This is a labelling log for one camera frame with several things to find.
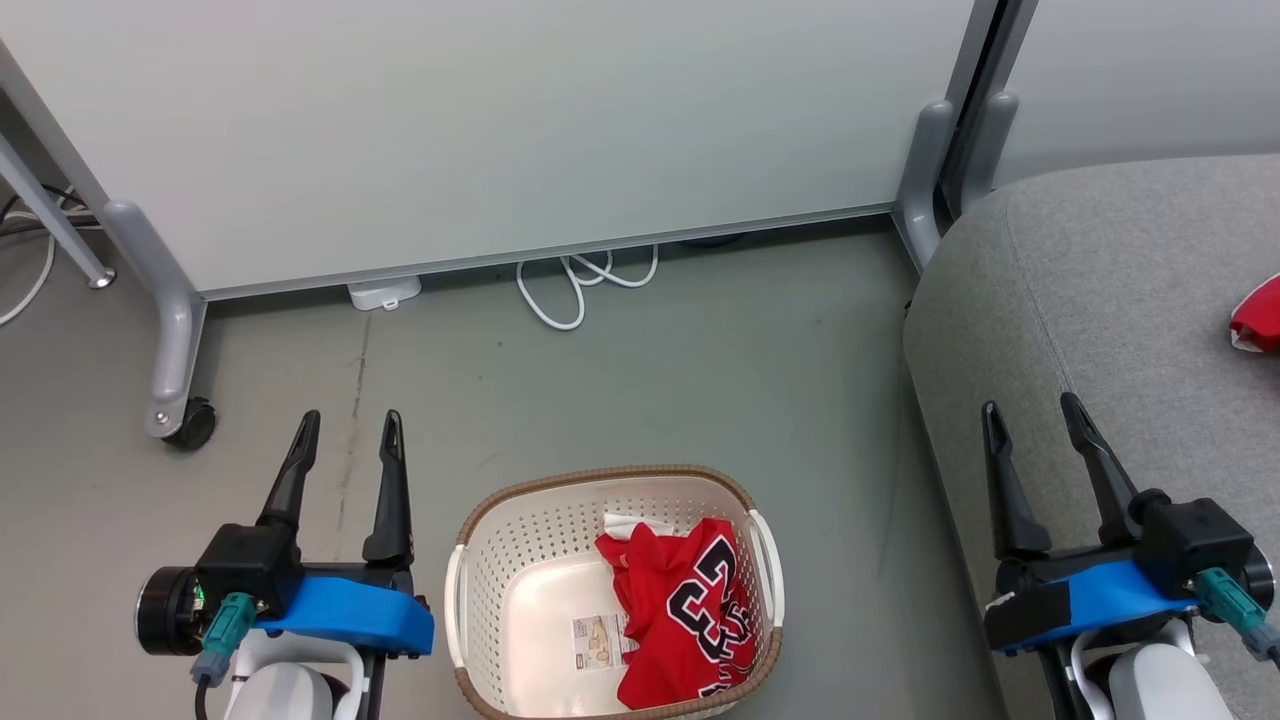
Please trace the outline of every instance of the robotic arm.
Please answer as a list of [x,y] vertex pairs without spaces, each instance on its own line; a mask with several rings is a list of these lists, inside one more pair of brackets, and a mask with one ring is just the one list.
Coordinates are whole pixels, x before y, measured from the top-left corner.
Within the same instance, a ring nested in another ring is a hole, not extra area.
[[[1138,492],[1084,405],[1062,393],[1071,445],[1084,457],[1102,524],[1100,544],[1052,550],[1012,465],[998,407],[982,410],[992,539],[1000,568],[983,625],[992,650],[1036,652],[1059,720],[1231,717],[1196,657],[1192,618],[1228,623],[1257,660],[1280,666],[1266,623],[1271,566],[1210,498],[1175,503]],[[1085,664],[1087,650],[1111,648]]]
[[[376,720],[387,660],[430,655],[431,611],[413,594],[404,433],[387,413],[381,487],[364,562],[303,562],[302,489],[320,413],[303,415],[252,525],[225,524],[191,568],[161,568],[138,594],[134,634],[151,655],[195,655],[196,717],[236,655],[228,720]],[[346,665],[342,680],[303,662]]]

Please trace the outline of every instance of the white cloth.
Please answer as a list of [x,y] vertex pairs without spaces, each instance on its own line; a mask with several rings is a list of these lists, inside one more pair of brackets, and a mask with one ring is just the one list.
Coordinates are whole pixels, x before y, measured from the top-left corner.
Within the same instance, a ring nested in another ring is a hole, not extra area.
[[636,525],[641,523],[649,525],[649,529],[653,530],[653,534],[655,536],[676,534],[676,527],[671,523],[636,518],[635,515],[617,515],[614,512],[604,514],[604,534],[616,541],[631,542],[631,533],[634,533]]

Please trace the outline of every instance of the gray couch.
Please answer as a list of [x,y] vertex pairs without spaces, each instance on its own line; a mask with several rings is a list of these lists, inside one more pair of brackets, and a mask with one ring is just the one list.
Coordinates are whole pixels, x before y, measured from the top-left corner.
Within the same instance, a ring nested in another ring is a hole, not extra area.
[[[1280,156],[1069,170],[1002,188],[950,229],[922,277],[906,359],[979,605],[992,598],[979,407],[1000,404],[1055,547],[1098,514],[1059,395],[1073,391],[1139,489],[1212,496],[1280,557],[1280,357],[1228,341],[1233,307],[1280,273]],[[1272,612],[1276,618],[1280,612]],[[1280,717],[1280,678],[1198,621],[1240,720]],[[1034,657],[996,657],[1014,719],[1052,717]]]

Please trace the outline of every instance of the red cloth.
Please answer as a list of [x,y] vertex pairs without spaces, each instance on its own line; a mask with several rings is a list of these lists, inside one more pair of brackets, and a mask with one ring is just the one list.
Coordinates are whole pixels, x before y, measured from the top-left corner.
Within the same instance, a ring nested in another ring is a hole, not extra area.
[[1260,284],[1231,313],[1231,345],[1251,352],[1280,350],[1280,275]]
[[640,644],[626,656],[623,705],[644,710],[709,697],[746,679],[754,629],[728,520],[708,518],[687,538],[639,525],[631,542],[600,536],[595,546],[613,565],[613,589],[630,616],[623,634]]

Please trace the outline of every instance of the white cord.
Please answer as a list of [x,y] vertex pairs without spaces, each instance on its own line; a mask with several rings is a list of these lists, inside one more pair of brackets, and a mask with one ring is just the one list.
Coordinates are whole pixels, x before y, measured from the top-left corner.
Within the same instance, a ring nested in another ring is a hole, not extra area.
[[[534,302],[532,296],[529,295],[529,288],[525,287],[525,263],[524,261],[516,263],[516,287],[520,288],[520,295],[525,296],[525,302],[529,304],[529,309],[532,310],[534,314],[538,315],[538,318],[541,322],[547,323],[552,328],[556,328],[557,331],[572,331],[572,329],[577,328],[579,325],[581,325],[582,324],[582,318],[586,316],[586,300],[582,297],[582,288],[584,287],[593,287],[593,286],[600,284],[604,281],[609,281],[609,282],[612,282],[614,284],[618,284],[618,286],[622,286],[622,287],[644,287],[644,286],[649,284],[649,281],[652,281],[653,275],[658,272],[658,246],[657,245],[653,246],[653,260],[649,263],[649,274],[646,274],[643,279],[639,279],[639,281],[628,281],[628,279],[620,278],[620,277],[614,275],[613,274],[613,251],[612,250],[607,251],[604,256],[605,256],[605,261],[604,261],[604,266],[603,268],[600,268],[595,263],[591,263],[586,258],[582,258],[581,255],[562,255],[559,258],[561,266],[564,268],[564,274],[568,275],[568,282],[573,286],[573,296],[577,297],[577,318],[575,318],[570,323],[561,323],[561,322],[550,319],[550,316],[548,316],[547,313],[543,313],[543,309],[539,307],[536,302]],[[594,278],[582,279],[581,277],[577,275],[577,273],[573,272],[573,266],[570,264],[570,260],[577,260],[579,263],[586,265],[586,268],[589,270],[591,270],[593,273],[595,273],[595,277]]]
[[[74,191],[76,191],[76,186],[73,184],[73,186],[70,186],[70,187],[67,188],[67,195],[70,195]],[[59,210],[63,210],[63,208],[64,208],[65,204],[67,204],[67,199],[65,197],[59,197],[56,208]],[[83,211],[81,211],[81,210],[69,210],[69,211],[65,211],[65,213],[67,213],[68,217],[72,217],[72,218],[76,218],[76,217],[92,217],[93,215],[92,213],[88,211],[87,208]],[[40,219],[36,215],[33,215],[32,213],[24,213],[24,211],[20,211],[20,210],[19,211],[12,211],[10,210],[9,214],[5,215],[3,219],[8,220],[9,218],[23,218],[23,219],[31,219],[31,220],[38,220]],[[4,315],[0,315],[0,327],[8,324],[9,320],[13,320],[19,314],[22,314],[22,311],[26,310],[27,306],[31,305],[31,302],[33,300],[36,300],[36,296],[40,295],[41,288],[45,287],[45,282],[49,281],[49,273],[54,269],[54,255],[56,255],[56,250],[58,250],[58,242],[54,240],[52,233],[50,233],[49,234],[49,251],[45,252],[45,269],[40,270],[40,278],[36,279],[36,284],[31,286],[31,290],[27,291],[27,296],[23,297],[17,305],[14,305],[13,310],[9,310]]]

